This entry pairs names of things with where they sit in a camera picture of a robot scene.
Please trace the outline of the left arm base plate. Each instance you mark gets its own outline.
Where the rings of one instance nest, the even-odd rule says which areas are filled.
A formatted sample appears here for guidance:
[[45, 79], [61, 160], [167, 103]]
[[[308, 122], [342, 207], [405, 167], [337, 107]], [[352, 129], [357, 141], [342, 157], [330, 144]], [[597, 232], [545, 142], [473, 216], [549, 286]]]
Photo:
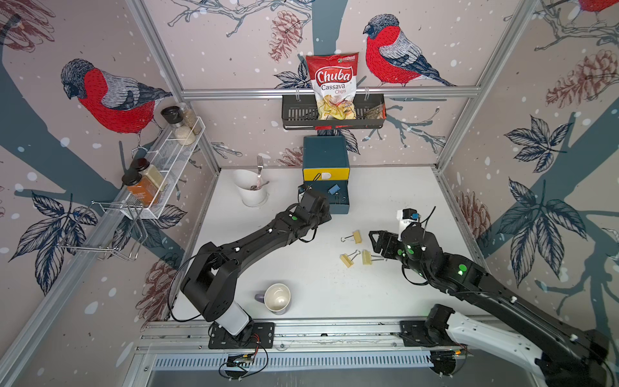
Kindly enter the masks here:
[[209, 328], [209, 349], [272, 348], [275, 331], [273, 322], [251, 321], [238, 335], [213, 322]]

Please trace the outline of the yellow top drawer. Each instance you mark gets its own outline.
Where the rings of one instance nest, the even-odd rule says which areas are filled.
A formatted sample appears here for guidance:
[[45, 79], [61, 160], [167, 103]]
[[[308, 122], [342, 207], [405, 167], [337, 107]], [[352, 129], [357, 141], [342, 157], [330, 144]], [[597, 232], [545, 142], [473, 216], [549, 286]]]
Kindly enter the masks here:
[[347, 181], [351, 169], [346, 168], [304, 168], [303, 179], [305, 182], [316, 181]]

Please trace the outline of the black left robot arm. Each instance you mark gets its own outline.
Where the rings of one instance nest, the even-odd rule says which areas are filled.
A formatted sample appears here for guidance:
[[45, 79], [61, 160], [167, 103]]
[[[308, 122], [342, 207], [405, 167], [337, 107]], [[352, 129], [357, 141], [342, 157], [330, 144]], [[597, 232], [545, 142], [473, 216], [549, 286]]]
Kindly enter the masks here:
[[307, 189], [298, 203], [278, 213], [266, 226], [240, 240], [217, 246], [203, 245], [193, 259], [180, 291], [199, 315], [216, 322], [239, 341], [252, 336], [253, 321], [235, 302], [235, 291], [244, 270], [279, 248], [301, 241], [307, 243], [308, 232], [331, 220], [327, 196]]

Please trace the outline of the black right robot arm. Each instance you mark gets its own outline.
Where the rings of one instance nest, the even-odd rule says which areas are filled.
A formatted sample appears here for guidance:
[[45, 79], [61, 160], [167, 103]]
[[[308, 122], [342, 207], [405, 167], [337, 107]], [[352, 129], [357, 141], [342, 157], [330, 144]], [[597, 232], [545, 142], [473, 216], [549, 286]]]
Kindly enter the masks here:
[[433, 348], [462, 344], [493, 354], [541, 378], [548, 386], [606, 386], [613, 375], [606, 362], [609, 339], [582, 331], [520, 298], [465, 256], [446, 253], [420, 223], [400, 233], [371, 231], [372, 249], [419, 274], [425, 284], [488, 312], [508, 326], [482, 323], [449, 306], [434, 305], [425, 321], [405, 321], [406, 346]]

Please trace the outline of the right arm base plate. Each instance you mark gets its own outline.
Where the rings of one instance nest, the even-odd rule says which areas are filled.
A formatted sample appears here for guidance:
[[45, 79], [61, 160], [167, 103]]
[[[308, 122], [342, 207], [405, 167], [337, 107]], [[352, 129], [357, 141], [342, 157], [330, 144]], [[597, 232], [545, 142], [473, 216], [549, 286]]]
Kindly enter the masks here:
[[425, 320], [402, 320], [400, 331], [395, 333], [406, 347], [449, 347], [461, 350], [463, 346], [453, 341], [445, 327], [432, 327]]

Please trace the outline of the teal drawer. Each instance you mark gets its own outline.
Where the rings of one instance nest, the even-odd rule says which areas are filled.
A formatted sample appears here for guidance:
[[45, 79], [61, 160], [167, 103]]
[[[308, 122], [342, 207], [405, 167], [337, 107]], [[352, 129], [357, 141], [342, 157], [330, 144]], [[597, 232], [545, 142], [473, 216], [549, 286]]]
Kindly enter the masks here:
[[[298, 187], [298, 193], [304, 194], [306, 190], [312, 188], [313, 190], [317, 190], [318, 192], [323, 193], [329, 204], [330, 204], [330, 214], [348, 214], [350, 211], [350, 195], [348, 193], [348, 183], [349, 181], [316, 181], [316, 182], [305, 182], [303, 185]], [[331, 195], [328, 193], [328, 190], [333, 185], [339, 185], [340, 191], [335, 195]]]

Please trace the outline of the blue binder clip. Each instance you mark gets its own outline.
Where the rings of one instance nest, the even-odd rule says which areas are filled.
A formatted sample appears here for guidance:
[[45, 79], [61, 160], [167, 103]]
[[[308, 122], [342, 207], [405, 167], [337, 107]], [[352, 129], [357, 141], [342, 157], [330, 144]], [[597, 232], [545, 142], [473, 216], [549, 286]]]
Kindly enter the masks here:
[[331, 195], [335, 195], [336, 193], [338, 193], [340, 191], [340, 187], [339, 185], [333, 185], [332, 187], [330, 187], [330, 189], [328, 190], [328, 193]]

